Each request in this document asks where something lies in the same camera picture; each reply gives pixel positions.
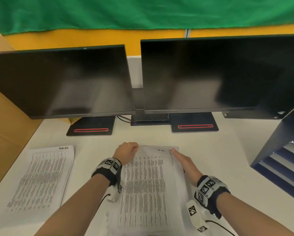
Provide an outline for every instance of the forearm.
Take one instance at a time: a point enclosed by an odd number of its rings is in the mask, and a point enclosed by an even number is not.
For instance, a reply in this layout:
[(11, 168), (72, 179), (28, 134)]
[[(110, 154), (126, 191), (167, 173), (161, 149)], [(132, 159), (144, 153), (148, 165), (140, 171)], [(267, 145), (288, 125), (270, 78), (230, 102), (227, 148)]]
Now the forearm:
[(217, 208), (239, 236), (294, 236), (279, 222), (229, 193), (217, 198)]
[(103, 175), (94, 175), (43, 224), (35, 236), (84, 235), (109, 184)]

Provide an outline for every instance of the monitor base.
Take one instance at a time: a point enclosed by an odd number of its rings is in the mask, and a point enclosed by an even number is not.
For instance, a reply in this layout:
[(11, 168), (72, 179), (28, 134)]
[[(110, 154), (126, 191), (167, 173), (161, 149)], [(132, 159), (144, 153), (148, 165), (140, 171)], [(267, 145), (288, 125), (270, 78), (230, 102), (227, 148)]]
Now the monitor base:
[(115, 116), (81, 118), (70, 126), (66, 136), (112, 135)]
[(212, 113), (169, 114), (172, 132), (218, 131)]
[(131, 117), (131, 126), (169, 125), (168, 114), (136, 114)]

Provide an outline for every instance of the hand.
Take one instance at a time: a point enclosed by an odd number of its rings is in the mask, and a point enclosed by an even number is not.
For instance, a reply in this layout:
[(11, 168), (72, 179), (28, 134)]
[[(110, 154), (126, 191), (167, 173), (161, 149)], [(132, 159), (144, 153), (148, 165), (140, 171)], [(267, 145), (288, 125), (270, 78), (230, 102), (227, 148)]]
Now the hand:
[(181, 163), (185, 173), (188, 175), (193, 186), (197, 187), (197, 182), (203, 176), (203, 174), (194, 165), (192, 159), (178, 152), (176, 149), (172, 149), (173, 155)]
[(118, 159), (122, 165), (126, 165), (134, 158), (138, 148), (139, 146), (137, 143), (122, 143), (122, 145), (119, 145), (115, 150), (113, 158)]

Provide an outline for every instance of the desk surface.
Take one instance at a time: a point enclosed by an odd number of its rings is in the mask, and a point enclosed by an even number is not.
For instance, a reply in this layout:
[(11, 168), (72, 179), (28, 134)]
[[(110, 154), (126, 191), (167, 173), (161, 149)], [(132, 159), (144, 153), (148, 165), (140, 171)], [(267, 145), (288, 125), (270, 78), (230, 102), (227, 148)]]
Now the desk surface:
[[(178, 146), (183, 154), (192, 158), (202, 173), (222, 179), (233, 195), (294, 231), (294, 198), (249, 166), (234, 131), (236, 120), (225, 119), (220, 112), (213, 115), (219, 127), (217, 132), (172, 133), (169, 125), (131, 127), (116, 119), (112, 136), (85, 137), (67, 137), (69, 124), (59, 119), (46, 119), (0, 183), (0, 208), (1, 195), (8, 193), (12, 176), (19, 170), (27, 149), (74, 146), (75, 161), (64, 196), (66, 201), (90, 178), (101, 159), (113, 155), (119, 144), (138, 142), (141, 145)], [(104, 235), (103, 216), (107, 208), (109, 203), (103, 203), (86, 235), (98, 235), (98, 232), (99, 235)], [(227, 226), (224, 219), (221, 224)], [(41, 225), (42, 223), (3, 228), (0, 235), (33, 235)], [(226, 236), (228, 233), (216, 229), (211, 235)]]

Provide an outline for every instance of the left hand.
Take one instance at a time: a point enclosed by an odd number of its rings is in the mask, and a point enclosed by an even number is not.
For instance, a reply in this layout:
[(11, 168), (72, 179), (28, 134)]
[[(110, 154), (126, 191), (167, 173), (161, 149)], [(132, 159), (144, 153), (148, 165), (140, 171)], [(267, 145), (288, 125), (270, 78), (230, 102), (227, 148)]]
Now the left hand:
[(118, 159), (122, 165), (126, 165), (134, 158), (138, 148), (139, 146), (137, 143), (122, 143), (115, 150), (113, 158)]

